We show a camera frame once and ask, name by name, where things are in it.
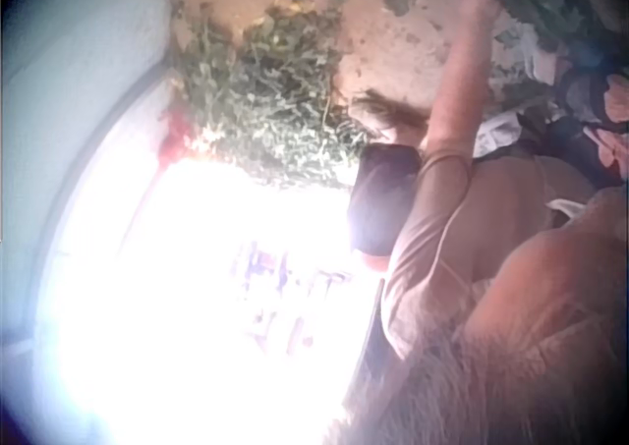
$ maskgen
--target bright light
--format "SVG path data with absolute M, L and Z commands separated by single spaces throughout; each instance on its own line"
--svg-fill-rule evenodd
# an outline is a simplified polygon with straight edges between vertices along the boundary
M 342 265 L 347 197 L 271 192 L 220 165 L 171 168 L 119 258 L 74 300 L 82 315 L 63 321 L 68 388 L 121 444 L 317 443 L 351 379 L 376 286 L 336 294 L 321 347 L 289 362 L 236 329 L 228 269 L 251 235 L 308 264 Z

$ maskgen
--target white wall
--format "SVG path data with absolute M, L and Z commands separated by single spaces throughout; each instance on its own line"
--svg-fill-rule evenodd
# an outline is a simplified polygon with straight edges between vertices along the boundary
M 26 428 L 38 420 L 42 384 L 32 382 L 33 343 L 11 339 L 32 330 L 42 243 L 86 150 L 104 138 L 103 123 L 164 58 L 169 14 L 170 0 L 15 0 L 3 17 L 0 386 Z M 66 412 L 50 419 L 77 433 L 50 443 L 89 433 L 84 417 Z

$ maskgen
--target dirt ground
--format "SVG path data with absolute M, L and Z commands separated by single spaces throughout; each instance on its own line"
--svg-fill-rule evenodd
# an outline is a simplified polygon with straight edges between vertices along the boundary
M 183 0 L 189 13 L 204 8 L 215 21 L 237 37 L 272 4 L 290 0 Z M 455 31 L 458 0 L 416 0 L 409 11 L 395 16 L 385 0 L 348 0 L 343 6 L 340 47 L 345 52 L 336 78 L 345 98 L 374 89 L 389 99 L 428 111 L 434 100 L 441 71 Z M 185 27 L 175 21 L 180 43 L 186 42 Z M 493 112 L 505 99 L 518 101 L 513 86 L 522 80 L 522 57 L 517 47 L 519 27 L 506 14 L 496 23 L 494 70 L 491 75 Z

